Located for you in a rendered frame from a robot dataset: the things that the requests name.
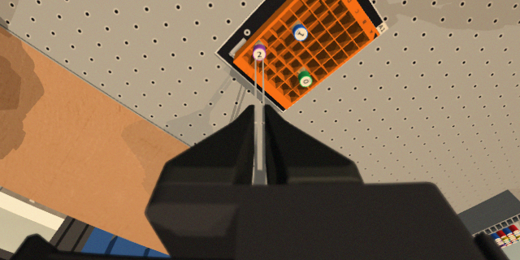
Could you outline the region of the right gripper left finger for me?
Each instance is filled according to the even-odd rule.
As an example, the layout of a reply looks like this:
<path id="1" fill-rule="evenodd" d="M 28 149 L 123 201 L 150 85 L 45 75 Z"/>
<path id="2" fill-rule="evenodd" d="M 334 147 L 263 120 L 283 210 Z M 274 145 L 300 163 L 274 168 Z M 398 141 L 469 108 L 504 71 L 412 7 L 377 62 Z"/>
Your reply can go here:
<path id="1" fill-rule="evenodd" d="M 156 185 L 164 181 L 252 184 L 253 169 L 254 105 L 249 105 L 233 122 L 167 161 Z"/>

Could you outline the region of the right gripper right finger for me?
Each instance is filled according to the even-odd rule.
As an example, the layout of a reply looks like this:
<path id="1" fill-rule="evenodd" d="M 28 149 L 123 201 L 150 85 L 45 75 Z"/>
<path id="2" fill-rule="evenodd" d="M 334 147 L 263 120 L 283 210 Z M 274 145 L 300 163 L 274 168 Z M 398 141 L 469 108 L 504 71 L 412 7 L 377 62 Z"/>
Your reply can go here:
<path id="1" fill-rule="evenodd" d="M 271 105 L 265 105 L 265 150 L 267 184 L 364 184 L 354 161 L 287 122 Z"/>

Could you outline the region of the red vial with label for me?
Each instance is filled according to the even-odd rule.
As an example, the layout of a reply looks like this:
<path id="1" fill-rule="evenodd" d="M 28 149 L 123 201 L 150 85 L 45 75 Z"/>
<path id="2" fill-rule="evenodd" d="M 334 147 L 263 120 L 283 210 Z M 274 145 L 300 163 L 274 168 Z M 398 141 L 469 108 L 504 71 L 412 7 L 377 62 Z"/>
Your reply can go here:
<path id="1" fill-rule="evenodd" d="M 504 238 L 504 237 L 506 237 L 506 235 L 504 234 L 504 232 L 503 232 L 502 230 L 500 230 L 500 231 L 498 231 L 498 232 L 496 232 L 496 233 L 497 233 L 497 235 L 498 235 L 500 238 Z"/>

